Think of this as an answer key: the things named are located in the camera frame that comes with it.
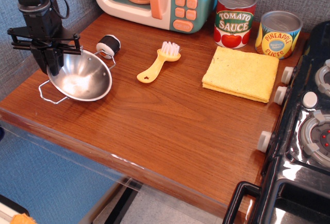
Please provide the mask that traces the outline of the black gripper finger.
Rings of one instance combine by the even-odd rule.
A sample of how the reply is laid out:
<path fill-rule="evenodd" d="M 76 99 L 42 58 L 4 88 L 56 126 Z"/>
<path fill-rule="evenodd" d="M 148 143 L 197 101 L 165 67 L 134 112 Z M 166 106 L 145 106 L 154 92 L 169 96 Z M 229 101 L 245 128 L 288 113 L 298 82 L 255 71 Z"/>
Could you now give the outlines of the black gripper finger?
<path fill-rule="evenodd" d="M 30 50 L 42 72 L 47 74 L 47 62 L 43 50 L 38 49 L 36 47 L 31 47 Z"/>
<path fill-rule="evenodd" d="M 51 75 L 58 75 L 60 69 L 63 67 L 63 52 L 59 49 L 46 49 L 44 55 Z"/>

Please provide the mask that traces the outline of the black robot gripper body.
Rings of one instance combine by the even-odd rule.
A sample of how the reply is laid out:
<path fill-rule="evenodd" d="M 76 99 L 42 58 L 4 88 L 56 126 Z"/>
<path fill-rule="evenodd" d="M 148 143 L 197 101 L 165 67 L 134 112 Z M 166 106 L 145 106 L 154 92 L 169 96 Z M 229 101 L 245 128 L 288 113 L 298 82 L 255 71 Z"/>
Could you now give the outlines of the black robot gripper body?
<path fill-rule="evenodd" d="M 57 1 L 45 1 L 37 6 L 18 4 L 26 25 L 9 28 L 7 34 L 12 37 L 16 49 L 27 50 L 30 45 L 45 49 L 54 47 L 64 54 L 80 54 L 80 35 L 65 29 Z"/>

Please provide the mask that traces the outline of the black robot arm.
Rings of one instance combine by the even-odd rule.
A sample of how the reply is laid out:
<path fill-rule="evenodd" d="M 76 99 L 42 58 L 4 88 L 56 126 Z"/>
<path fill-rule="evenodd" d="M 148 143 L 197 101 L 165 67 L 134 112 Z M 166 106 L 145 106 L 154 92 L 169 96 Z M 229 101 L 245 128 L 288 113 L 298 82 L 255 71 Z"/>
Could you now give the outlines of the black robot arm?
<path fill-rule="evenodd" d="M 66 54 L 80 55 L 80 35 L 65 29 L 62 21 L 70 15 L 60 13 L 57 0 L 18 0 L 25 26 L 8 29 L 12 46 L 31 51 L 45 74 L 56 76 L 64 65 Z"/>

